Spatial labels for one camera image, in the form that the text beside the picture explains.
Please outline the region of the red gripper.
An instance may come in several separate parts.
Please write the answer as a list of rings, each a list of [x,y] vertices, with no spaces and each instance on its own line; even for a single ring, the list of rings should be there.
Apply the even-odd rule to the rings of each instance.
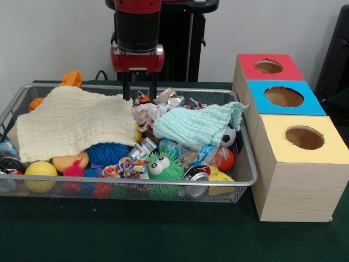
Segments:
[[[122,73],[123,99],[130,100],[128,73],[130,71],[147,71],[151,73],[151,85],[148,93],[150,99],[155,99],[158,86],[158,72],[164,65],[165,50],[162,45],[148,52],[129,52],[111,45],[111,61],[116,73]]]

